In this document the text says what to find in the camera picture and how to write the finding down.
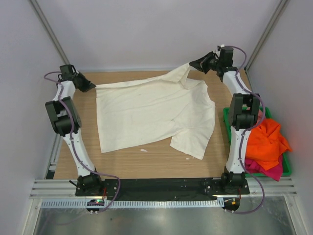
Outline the cream white t shirt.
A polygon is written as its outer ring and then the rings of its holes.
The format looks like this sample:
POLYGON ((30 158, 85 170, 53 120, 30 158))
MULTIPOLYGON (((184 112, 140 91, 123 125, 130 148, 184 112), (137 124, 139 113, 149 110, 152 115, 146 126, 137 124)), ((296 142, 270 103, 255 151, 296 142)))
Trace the cream white t shirt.
POLYGON ((101 152, 170 138, 172 148, 202 159, 215 127, 215 103, 190 65, 164 75, 96 87, 101 152))

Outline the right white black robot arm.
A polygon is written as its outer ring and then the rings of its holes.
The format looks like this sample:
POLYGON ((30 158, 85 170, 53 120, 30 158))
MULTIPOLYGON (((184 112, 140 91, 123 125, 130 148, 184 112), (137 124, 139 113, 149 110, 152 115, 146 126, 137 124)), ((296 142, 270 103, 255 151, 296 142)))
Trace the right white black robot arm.
POLYGON ((215 71, 232 95, 227 115, 231 131, 230 152, 221 177, 205 182, 208 195, 249 193, 245 156, 251 130, 258 122, 260 99, 243 83, 239 68, 233 65, 234 50, 234 46, 219 46, 217 52, 211 51, 189 63, 203 73, 215 71))

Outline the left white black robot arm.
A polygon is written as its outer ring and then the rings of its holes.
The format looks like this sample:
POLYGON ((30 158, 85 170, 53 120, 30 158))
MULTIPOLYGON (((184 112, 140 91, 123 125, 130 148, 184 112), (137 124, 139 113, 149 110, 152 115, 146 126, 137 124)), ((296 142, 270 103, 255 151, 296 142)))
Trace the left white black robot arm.
POLYGON ((104 184, 91 162, 81 133, 81 119, 75 108, 73 96, 77 90, 88 92, 96 87, 78 72, 74 65, 60 66, 57 72, 49 72, 44 79, 55 82, 57 93, 52 101, 45 103, 45 108, 54 132, 60 135, 68 146, 76 164, 76 196, 99 196, 104 191, 104 184))

